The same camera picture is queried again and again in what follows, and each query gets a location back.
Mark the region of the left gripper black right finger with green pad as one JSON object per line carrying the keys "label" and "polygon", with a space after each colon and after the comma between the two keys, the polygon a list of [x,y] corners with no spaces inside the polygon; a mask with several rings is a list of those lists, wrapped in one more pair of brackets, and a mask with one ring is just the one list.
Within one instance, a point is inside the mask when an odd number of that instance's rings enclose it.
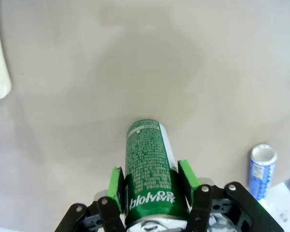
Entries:
{"label": "left gripper black right finger with green pad", "polygon": [[179,160],[178,174],[191,206],[185,231],[206,232],[210,216],[221,214],[237,232],[281,232],[283,228],[239,182],[219,188],[202,184],[189,162]]}

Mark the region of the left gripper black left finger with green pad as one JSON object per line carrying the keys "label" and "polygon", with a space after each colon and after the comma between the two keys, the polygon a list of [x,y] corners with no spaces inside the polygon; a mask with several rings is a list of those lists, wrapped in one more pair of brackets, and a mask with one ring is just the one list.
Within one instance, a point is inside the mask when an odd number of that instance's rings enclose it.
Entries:
{"label": "left gripper black left finger with green pad", "polygon": [[74,203],[55,229],[57,232],[124,232],[120,219],[125,208],[125,178],[121,167],[112,170],[106,193],[91,205]]}

